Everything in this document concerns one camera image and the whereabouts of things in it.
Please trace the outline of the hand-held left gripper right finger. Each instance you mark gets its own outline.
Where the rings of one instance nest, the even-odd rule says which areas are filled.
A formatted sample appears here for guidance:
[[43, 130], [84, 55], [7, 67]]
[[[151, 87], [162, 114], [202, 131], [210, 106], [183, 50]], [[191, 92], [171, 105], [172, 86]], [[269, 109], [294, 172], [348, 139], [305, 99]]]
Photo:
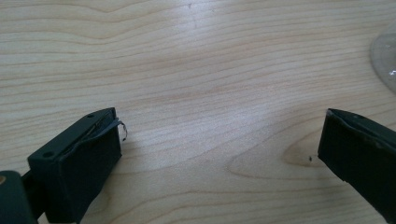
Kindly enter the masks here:
[[361, 115], [330, 108], [318, 157], [388, 224], [396, 224], [395, 131]]

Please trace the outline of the clear glass bowl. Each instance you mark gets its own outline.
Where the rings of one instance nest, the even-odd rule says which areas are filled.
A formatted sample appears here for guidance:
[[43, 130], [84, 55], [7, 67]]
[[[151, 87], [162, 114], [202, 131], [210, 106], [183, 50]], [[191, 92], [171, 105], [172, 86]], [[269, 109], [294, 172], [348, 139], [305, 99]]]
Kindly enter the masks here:
[[374, 40], [370, 56], [376, 74], [396, 94], [396, 21]]

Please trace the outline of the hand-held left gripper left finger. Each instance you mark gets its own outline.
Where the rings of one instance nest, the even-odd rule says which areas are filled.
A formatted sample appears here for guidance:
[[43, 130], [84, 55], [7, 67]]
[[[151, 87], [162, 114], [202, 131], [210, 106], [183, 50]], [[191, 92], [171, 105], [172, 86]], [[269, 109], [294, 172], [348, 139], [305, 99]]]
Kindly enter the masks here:
[[113, 107], [84, 116], [28, 157], [53, 223], [79, 223], [121, 157]]

